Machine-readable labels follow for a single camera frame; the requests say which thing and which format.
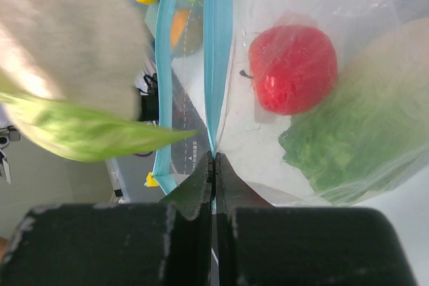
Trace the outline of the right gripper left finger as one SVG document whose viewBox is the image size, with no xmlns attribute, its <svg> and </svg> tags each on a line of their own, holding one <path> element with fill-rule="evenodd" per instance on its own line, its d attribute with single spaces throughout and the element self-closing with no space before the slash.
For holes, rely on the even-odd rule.
<svg viewBox="0 0 429 286">
<path fill-rule="evenodd" d="M 157 203 L 31 209 L 1 261 L 2 285 L 209 285 L 213 158 Z"/>
</svg>

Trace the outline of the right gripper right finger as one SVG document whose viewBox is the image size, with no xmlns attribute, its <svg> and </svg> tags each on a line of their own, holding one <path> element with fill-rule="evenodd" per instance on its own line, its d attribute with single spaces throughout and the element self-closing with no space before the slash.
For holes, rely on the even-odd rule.
<svg viewBox="0 0 429 286">
<path fill-rule="evenodd" d="M 415 285 L 389 220 L 370 208 L 276 208 L 214 160 L 221 285 Z"/>
</svg>

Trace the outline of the green lettuce toy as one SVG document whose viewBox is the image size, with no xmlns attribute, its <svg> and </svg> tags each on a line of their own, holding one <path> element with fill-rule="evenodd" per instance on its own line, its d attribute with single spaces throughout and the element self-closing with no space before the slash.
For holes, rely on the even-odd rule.
<svg viewBox="0 0 429 286">
<path fill-rule="evenodd" d="M 428 20 L 369 44 L 344 67 L 332 94 L 292 117 L 278 142 L 284 161 L 332 204 L 402 184 L 428 153 Z"/>
</svg>

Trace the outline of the clear zip top bag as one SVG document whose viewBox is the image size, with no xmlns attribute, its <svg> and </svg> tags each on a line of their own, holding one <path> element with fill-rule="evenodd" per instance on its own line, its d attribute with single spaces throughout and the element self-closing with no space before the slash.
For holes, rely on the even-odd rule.
<svg viewBox="0 0 429 286">
<path fill-rule="evenodd" d="M 207 155 L 276 206 L 348 206 L 428 165 L 428 0 L 160 0 L 170 193 Z"/>
</svg>

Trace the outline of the red apple toy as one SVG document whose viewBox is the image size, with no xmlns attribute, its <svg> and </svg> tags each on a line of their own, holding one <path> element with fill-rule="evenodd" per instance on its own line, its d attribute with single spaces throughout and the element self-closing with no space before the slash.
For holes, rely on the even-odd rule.
<svg viewBox="0 0 429 286">
<path fill-rule="evenodd" d="M 278 25 L 254 38 L 248 49 L 251 80 L 261 108 L 288 116 L 308 112 L 335 88 L 338 60 L 331 39 L 319 28 Z"/>
</svg>

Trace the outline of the orange fruit toy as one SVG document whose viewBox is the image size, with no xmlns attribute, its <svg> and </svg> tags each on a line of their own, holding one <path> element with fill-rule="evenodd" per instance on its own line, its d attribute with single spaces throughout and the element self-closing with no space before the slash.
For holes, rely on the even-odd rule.
<svg viewBox="0 0 429 286">
<path fill-rule="evenodd" d="M 179 9 L 175 12 L 172 19 L 172 26 L 170 31 L 170 44 L 172 49 L 177 46 L 188 23 L 189 15 L 189 9 Z"/>
</svg>

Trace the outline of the white cauliflower toy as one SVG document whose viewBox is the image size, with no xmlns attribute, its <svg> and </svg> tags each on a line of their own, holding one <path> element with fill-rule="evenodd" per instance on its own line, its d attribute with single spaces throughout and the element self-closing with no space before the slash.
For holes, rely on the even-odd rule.
<svg viewBox="0 0 429 286">
<path fill-rule="evenodd" d="M 129 0 L 1 0 L 1 102 L 31 141 L 94 162 L 193 136 L 139 120 L 149 36 Z"/>
</svg>

